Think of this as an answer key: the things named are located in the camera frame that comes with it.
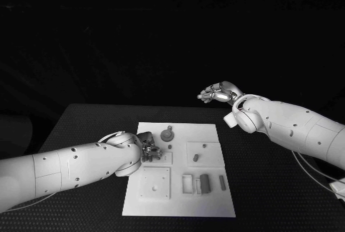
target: white foam board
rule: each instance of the white foam board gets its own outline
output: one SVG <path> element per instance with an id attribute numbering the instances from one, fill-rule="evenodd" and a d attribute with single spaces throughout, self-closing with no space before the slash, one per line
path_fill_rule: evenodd
<path id="1" fill-rule="evenodd" d="M 172 126 L 174 139 L 169 142 L 161 140 L 161 131 Z M 218 143 L 218 135 L 214 124 L 185 124 L 185 123 L 148 123 L 139 122 L 136 133 L 151 131 L 155 145 L 162 152 L 171 152 L 171 165 L 142 163 L 138 171 L 129 176 L 125 201 L 123 216 L 169 216 L 169 217 L 236 217 L 233 199 L 227 180 L 225 168 L 223 167 L 190 167 L 187 156 L 188 142 Z M 141 199 L 139 192 L 144 185 L 141 179 L 144 169 L 169 168 L 169 198 Z M 201 174 L 208 174 L 210 189 L 208 194 L 197 194 L 198 184 L 195 181 Z M 182 175 L 191 175 L 191 194 L 182 193 Z M 225 190 L 221 190 L 220 175 L 224 178 Z"/>

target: black background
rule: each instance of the black background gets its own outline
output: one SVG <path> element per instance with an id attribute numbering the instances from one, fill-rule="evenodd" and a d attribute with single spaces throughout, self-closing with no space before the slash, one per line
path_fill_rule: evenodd
<path id="1" fill-rule="evenodd" d="M 343 0 L 3 1 L 0 113 L 31 119 L 26 153 L 70 103 L 231 109 L 195 98 L 224 80 L 345 123 L 343 8 Z"/>

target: tabletop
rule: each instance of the tabletop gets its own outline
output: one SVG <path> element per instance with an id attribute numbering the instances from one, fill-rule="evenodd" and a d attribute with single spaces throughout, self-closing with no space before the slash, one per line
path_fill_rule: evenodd
<path id="1" fill-rule="evenodd" d="M 1 231 L 345 231 L 345 209 L 300 169 L 292 152 L 263 133 L 230 128 L 231 108 L 72 104 L 40 152 L 136 133 L 139 122 L 215 124 L 236 218 L 123 217 L 128 177 L 109 176 L 0 214 Z M 313 159 L 305 156 L 316 166 Z M 309 173 L 328 185 L 313 170 Z"/>

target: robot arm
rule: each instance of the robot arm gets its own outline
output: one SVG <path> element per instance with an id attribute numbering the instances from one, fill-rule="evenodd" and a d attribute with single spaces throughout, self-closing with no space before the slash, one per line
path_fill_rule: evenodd
<path id="1" fill-rule="evenodd" d="M 142 156 L 159 157 L 151 132 L 116 132 L 98 143 L 0 160 L 0 213 L 44 195 L 77 188 L 110 176 L 129 176 Z"/>
<path id="2" fill-rule="evenodd" d="M 224 121 L 253 133 L 264 133 L 269 139 L 292 151 L 313 156 L 345 170 L 345 125 L 306 108 L 270 101 L 257 95 L 246 95 L 236 86 L 224 90 L 221 82 L 198 95 L 205 103 L 213 99 L 230 102 L 231 113 Z"/>

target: round knob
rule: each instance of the round knob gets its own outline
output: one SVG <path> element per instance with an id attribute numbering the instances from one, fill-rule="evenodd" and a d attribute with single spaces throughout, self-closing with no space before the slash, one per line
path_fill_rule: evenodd
<path id="1" fill-rule="evenodd" d="M 165 142 L 171 141 L 172 138 L 174 138 L 174 132 L 169 131 L 169 130 L 164 130 L 164 131 L 161 132 L 161 134 L 159 134 L 159 138 L 161 138 Z"/>

